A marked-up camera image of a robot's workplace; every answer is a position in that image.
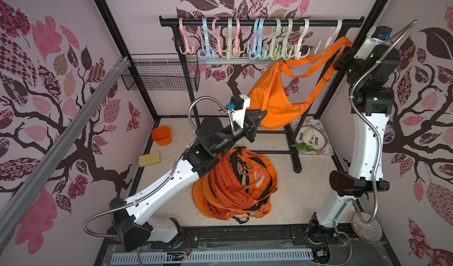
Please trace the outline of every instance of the orange bag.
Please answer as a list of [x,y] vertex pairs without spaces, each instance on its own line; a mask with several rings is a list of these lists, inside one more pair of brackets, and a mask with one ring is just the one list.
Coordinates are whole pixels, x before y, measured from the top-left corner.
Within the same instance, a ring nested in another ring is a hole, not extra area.
[[[326,71],[325,75],[318,82],[316,87],[311,92],[308,99],[303,103],[291,104],[286,98],[285,90],[283,88],[280,70],[292,78],[305,78],[320,69],[339,49],[343,46],[352,47],[352,42],[346,38],[339,38],[330,48],[320,52],[317,55],[306,57],[299,60],[288,60],[286,63],[283,61],[273,64],[264,74],[260,77],[258,82],[250,90],[248,96],[251,99],[250,107],[247,110],[267,110],[267,116],[261,122],[261,127],[274,130],[284,127],[286,124],[298,119],[305,110],[313,103],[314,99],[318,96],[327,81],[332,77],[335,70],[333,63]],[[319,58],[310,69],[301,76],[295,76],[288,67],[307,64]]]
[[239,147],[195,182],[192,198],[206,217],[235,218],[243,224],[269,213],[269,198],[276,190],[277,174],[269,159]]

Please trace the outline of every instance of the hook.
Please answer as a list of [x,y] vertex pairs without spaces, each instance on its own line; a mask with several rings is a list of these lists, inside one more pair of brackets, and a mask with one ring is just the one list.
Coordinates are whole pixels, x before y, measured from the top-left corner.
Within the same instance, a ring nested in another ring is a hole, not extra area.
[[187,36],[186,36],[185,31],[184,31],[183,19],[182,18],[179,18],[179,31],[181,31],[181,34],[183,35],[184,47],[186,48],[186,51],[183,52],[181,47],[179,47],[179,51],[181,51],[182,54],[193,54],[195,52],[195,42],[193,42],[192,49],[190,49],[189,42],[187,40]]

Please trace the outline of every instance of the electrical wire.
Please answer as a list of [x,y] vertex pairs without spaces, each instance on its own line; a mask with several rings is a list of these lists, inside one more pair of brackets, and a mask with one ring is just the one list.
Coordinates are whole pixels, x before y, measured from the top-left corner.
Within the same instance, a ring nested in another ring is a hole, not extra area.
[[359,112],[359,110],[357,109],[356,105],[354,104],[354,99],[355,99],[354,98],[354,91],[356,90],[356,87],[358,86],[358,84],[368,74],[370,74],[378,65],[380,65],[382,63],[382,61],[386,58],[386,56],[390,53],[390,51],[412,29],[412,27],[417,22],[418,22],[417,19],[412,21],[403,30],[399,31],[398,33],[396,33],[395,35],[393,35],[392,37],[390,37],[386,41],[384,41],[384,42],[390,42],[390,41],[394,40],[398,36],[396,41],[390,47],[388,47],[388,49],[382,54],[382,56],[375,62],[375,64],[370,69],[368,69],[362,76],[360,76],[360,78],[351,86],[351,89],[349,90],[349,102],[351,103],[352,109],[373,130],[373,132],[375,134],[375,139],[376,139],[376,142],[377,142],[376,161],[374,163],[373,170],[371,172],[371,185],[372,185],[372,188],[373,188],[374,208],[373,208],[373,213],[372,213],[370,219],[369,220],[364,220],[363,217],[362,217],[362,214],[360,213],[360,210],[358,210],[356,208],[356,212],[358,213],[359,218],[365,224],[370,224],[376,219],[377,207],[378,207],[378,204],[379,204],[379,199],[378,199],[378,195],[377,195],[376,174],[377,174],[377,170],[379,168],[379,165],[380,165],[380,162],[381,162],[381,157],[382,157],[382,140],[381,140],[380,134],[377,131],[376,127],[374,127],[374,125],[368,119],[366,119],[365,116],[363,116]]

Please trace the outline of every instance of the metal flexible cable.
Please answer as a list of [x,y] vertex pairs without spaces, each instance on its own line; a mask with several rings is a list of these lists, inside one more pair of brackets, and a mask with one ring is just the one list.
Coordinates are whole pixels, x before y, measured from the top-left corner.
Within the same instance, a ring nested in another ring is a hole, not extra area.
[[392,41],[397,35],[399,37],[396,39],[396,41],[388,47],[388,49],[382,54],[382,56],[375,62],[375,64],[367,70],[360,78],[351,86],[351,89],[349,91],[349,102],[351,103],[351,107],[354,110],[354,112],[364,121],[366,124],[373,130],[375,134],[375,139],[377,142],[377,152],[376,152],[376,161],[373,166],[373,170],[371,172],[371,185],[373,188],[373,197],[374,197],[374,208],[373,208],[373,213],[370,217],[369,220],[364,220],[362,217],[362,214],[359,212],[359,218],[364,222],[365,224],[370,224],[376,219],[376,214],[377,214],[377,207],[379,204],[379,199],[377,195],[377,185],[376,185],[376,174],[377,170],[379,168],[379,163],[381,162],[381,157],[382,157],[382,140],[379,132],[377,131],[376,127],[366,119],[365,116],[363,116],[359,110],[357,109],[356,105],[354,104],[354,91],[356,90],[356,87],[358,84],[368,75],[370,74],[378,65],[382,63],[382,61],[386,58],[386,56],[390,53],[390,51],[397,45],[397,43],[412,29],[412,27],[417,23],[418,20],[412,21],[409,25],[406,26],[402,31],[399,31],[397,34],[393,35],[392,37],[388,38],[388,41]]
[[228,113],[228,110],[225,109],[224,106],[222,106],[222,104],[220,104],[219,101],[217,101],[215,98],[213,98],[211,96],[202,96],[202,97],[196,99],[195,101],[193,101],[192,104],[190,104],[189,111],[187,112],[187,118],[189,119],[190,126],[193,128],[194,131],[197,130],[197,127],[192,122],[192,109],[193,109],[193,106],[195,106],[195,104],[198,103],[199,101],[205,100],[205,99],[209,99],[209,100],[214,101],[226,114],[228,114],[228,117],[230,118],[230,124],[232,123],[232,121],[233,121],[232,119],[233,118],[232,118],[231,114]]
[[117,208],[113,208],[113,209],[110,209],[110,210],[107,210],[107,211],[103,211],[103,212],[100,212],[98,214],[95,214],[91,217],[89,217],[84,223],[83,223],[83,231],[86,232],[88,235],[91,235],[91,236],[98,236],[98,237],[110,237],[110,238],[114,238],[114,237],[119,237],[118,234],[106,234],[106,233],[98,233],[98,232],[92,232],[88,229],[88,223],[93,220],[93,219],[96,219],[96,218],[99,218],[100,216],[104,216],[104,215],[107,215],[107,214],[110,214],[110,213],[113,213],[113,212],[116,212],[116,211],[120,211],[122,209],[126,209],[126,208],[129,208],[131,206],[134,206],[134,205],[137,205],[138,203],[142,202],[143,200],[146,200],[148,199],[149,197],[153,196],[156,192],[158,192],[165,184],[167,184],[167,182],[173,177],[173,174],[176,170],[176,167],[178,166],[178,162],[179,160],[181,159],[181,157],[183,156],[183,154],[195,143],[195,140],[189,145],[187,146],[183,152],[181,152],[179,154],[179,156],[176,158],[176,161],[174,162],[174,165],[173,165],[173,168],[170,172],[170,175],[165,179],[165,181],[163,183],[161,183],[155,190],[153,190],[150,194],[146,195],[145,197],[135,201],[135,202],[132,202],[132,203],[129,203],[127,205],[123,205],[123,206],[120,206],[120,207],[117,207]]

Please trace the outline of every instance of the black wire basket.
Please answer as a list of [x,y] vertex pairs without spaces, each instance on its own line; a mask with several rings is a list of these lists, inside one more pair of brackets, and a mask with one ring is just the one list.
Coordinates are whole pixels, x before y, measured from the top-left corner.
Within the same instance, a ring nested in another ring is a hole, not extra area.
[[[138,75],[132,74],[134,69],[127,68],[122,74],[123,82],[128,90],[138,90],[135,77],[139,77],[146,90],[187,91],[183,67],[179,61],[135,62]],[[198,91],[200,69],[198,62],[187,61],[192,89]]]

